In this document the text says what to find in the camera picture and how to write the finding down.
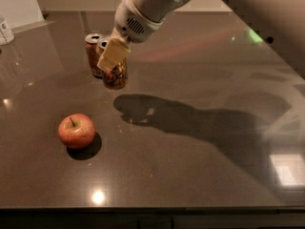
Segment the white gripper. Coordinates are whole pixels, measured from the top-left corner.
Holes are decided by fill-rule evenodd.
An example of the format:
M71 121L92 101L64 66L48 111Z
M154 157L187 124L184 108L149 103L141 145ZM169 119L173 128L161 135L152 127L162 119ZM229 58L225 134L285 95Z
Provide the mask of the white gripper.
M162 22L153 22L142 14L133 0L122 0L114 16L113 37L107 42L97 67L110 72L130 54L131 49L127 43L147 41L161 25Z

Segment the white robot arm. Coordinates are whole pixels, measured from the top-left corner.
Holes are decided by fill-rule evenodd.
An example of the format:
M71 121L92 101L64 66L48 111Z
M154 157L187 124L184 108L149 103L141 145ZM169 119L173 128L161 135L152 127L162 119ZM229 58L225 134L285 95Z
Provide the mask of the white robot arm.
M105 72L126 59L131 44L146 42L165 19L193 0L121 0L110 42L97 67ZM305 0L218 0L305 77Z

